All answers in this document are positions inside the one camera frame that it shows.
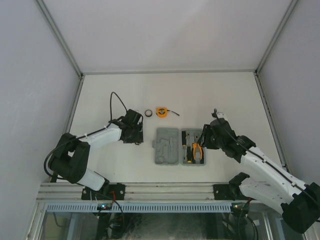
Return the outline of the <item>orange black handled pliers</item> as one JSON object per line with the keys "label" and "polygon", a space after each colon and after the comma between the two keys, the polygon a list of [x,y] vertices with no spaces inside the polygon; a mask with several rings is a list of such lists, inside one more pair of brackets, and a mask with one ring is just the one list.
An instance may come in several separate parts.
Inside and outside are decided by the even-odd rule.
{"label": "orange black handled pliers", "polygon": [[191,156],[193,164],[204,164],[204,151],[200,144],[198,143],[199,135],[196,133],[194,135],[194,141],[191,148]]}

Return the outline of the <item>flathead screwdriver black yellow handle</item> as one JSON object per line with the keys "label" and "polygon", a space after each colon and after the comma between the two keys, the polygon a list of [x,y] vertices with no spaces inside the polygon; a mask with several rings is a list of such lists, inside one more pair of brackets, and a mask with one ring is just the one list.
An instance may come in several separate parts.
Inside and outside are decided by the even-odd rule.
{"label": "flathead screwdriver black yellow handle", "polygon": [[189,134],[187,134],[186,158],[187,158],[187,163],[192,163],[192,150],[191,150],[191,143],[190,143],[190,135]]}

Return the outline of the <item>phillips screwdriver black yellow handle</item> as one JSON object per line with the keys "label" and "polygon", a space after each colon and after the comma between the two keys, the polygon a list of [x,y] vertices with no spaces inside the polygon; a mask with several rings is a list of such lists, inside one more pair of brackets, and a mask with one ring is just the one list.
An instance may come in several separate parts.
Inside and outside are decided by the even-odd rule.
{"label": "phillips screwdriver black yellow handle", "polygon": [[183,148],[183,160],[186,160],[186,150],[187,150],[187,133],[185,130],[181,132],[181,142],[182,142],[182,148]]}

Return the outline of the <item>grey plastic tool case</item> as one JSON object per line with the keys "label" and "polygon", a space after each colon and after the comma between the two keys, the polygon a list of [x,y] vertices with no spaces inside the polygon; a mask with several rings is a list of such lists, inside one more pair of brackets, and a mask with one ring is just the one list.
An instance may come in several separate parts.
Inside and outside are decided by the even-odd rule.
{"label": "grey plastic tool case", "polygon": [[172,128],[172,127],[160,127],[156,130],[156,137],[152,143],[152,147],[155,149],[154,162],[160,166],[173,166],[173,165],[185,165],[185,166],[203,166],[206,164],[206,153],[204,148],[204,164],[187,163],[187,155],[185,160],[183,159],[183,146],[182,146],[182,131],[186,131],[186,149],[187,149],[187,134],[190,136],[190,145],[192,150],[192,143],[194,142],[195,134],[200,136],[202,129],[200,128]]}

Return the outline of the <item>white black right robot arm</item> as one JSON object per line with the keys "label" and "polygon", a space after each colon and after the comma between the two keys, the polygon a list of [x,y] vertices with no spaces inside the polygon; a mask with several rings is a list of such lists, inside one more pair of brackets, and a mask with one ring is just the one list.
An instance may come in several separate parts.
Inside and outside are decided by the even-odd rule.
{"label": "white black right robot arm", "polygon": [[250,138],[236,135],[225,118],[205,124],[198,142],[203,148],[222,150],[248,171],[229,181],[234,199],[245,196],[265,204],[299,234],[320,220],[320,186],[307,184],[279,167]]}

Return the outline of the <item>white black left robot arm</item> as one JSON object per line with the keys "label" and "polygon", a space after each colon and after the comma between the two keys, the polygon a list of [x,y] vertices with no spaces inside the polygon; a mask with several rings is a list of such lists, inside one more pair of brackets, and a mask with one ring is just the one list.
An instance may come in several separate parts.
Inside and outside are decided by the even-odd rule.
{"label": "white black left robot arm", "polygon": [[44,169],[51,170],[71,184],[91,189],[93,196],[98,200],[104,200],[110,193],[107,186],[109,181],[89,169],[91,150],[118,141],[140,145],[144,141],[143,120],[143,115],[129,109],[124,116],[110,120],[106,126],[91,133],[76,136],[67,132],[46,157]]}

